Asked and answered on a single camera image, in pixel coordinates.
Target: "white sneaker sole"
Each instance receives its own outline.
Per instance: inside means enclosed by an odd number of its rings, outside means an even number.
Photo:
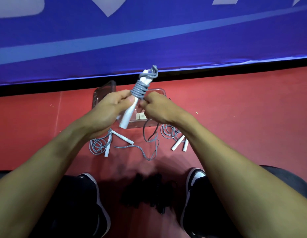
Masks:
[[[97,185],[97,182],[96,182],[96,180],[94,179],[94,177],[91,176],[89,173],[83,173],[83,174],[80,174],[80,175],[86,175],[86,176],[88,176],[88,177],[95,183],[95,185],[96,185],[96,191],[97,191],[97,200],[96,200],[96,204],[98,204],[98,205],[102,208],[102,211],[103,211],[104,216],[105,216],[106,221],[107,221],[107,229],[106,229],[106,232],[102,235],[102,237],[103,237],[104,235],[107,234],[107,232],[109,231],[109,228],[111,227],[111,219],[110,219],[110,217],[109,217],[107,211],[104,209],[104,206],[103,206],[102,203],[100,202],[100,191],[99,191],[99,189],[98,189],[98,185]]]
[[[184,205],[184,208],[183,208],[183,212],[181,214],[181,219],[180,219],[180,225],[181,225],[181,228],[184,230],[184,226],[183,226],[183,218],[184,218],[184,211],[186,209],[186,206],[188,205],[188,201],[190,199],[190,193],[188,191],[189,189],[189,180],[190,180],[190,177],[192,175],[192,173],[197,170],[198,168],[193,168],[190,170],[189,174],[188,174],[188,177],[186,178],[186,183],[185,183],[185,191],[186,191],[186,201],[185,201],[185,205]]]

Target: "black sneaker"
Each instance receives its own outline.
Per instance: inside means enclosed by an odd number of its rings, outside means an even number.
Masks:
[[[188,201],[190,199],[190,192],[191,192],[191,189],[192,189],[192,186],[194,184],[194,182],[201,178],[201,177],[204,177],[206,176],[205,172],[202,170],[202,169],[199,169],[199,168],[192,168],[189,172],[189,175],[186,179],[186,184],[185,184],[185,189],[186,189],[186,202],[185,202],[185,205],[184,205],[184,209],[183,209],[183,212],[182,212],[182,215],[181,215],[181,220],[180,220],[180,224],[181,224],[181,227],[182,229],[187,232],[187,234],[191,237],[191,238],[198,238],[198,237],[201,237],[201,236],[197,236],[195,235],[191,229],[190,229],[190,225],[184,221],[184,213],[185,213],[185,209],[186,209],[186,206],[188,205]]]
[[[96,180],[89,173],[80,174],[79,177],[89,179],[94,182],[97,196],[96,196],[96,209],[98,209],[98,222],[96,226],[96,230],[93,234],[93,237],[103,237],[108,232],[111,227],[111,219],[109,218],[108,213],[104,209],[102,203],[100,202],[100,191],[98,189],[98,185]]]

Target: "hand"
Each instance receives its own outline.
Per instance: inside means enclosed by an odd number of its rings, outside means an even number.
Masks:
[[[182,108],[173,103],[166,96],[151,92],[141,100],[137,112],[144,110],[147,118],[158,123],[176,125],[180,116],[186,113]]]
[[[77,122],[87,128],[88,139],[95,139],[106,132],[119,113],[129,108],[134,101],[135,97],[129,90],[109,93]]]

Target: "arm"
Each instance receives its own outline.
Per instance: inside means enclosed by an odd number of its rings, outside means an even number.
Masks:
[[[87,141],[106,132],[117,115],[133,103],[134,97],[129,95],[128,90],[110,93],[0,179],[0,238],[28,237],[77,153]]]
[[[141,103],[147,117],[189,140],[211,184],[244,237],[307,237],[307,199],[230,148],[163,95]]]

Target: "left hand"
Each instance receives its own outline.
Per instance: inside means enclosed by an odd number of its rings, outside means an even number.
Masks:
[[[91,111],[77,122],[87,128],[88,139],[95,139],[106,132],[115,122],[119,113],[129,108],[135,101],[130,90],[109,93]]]

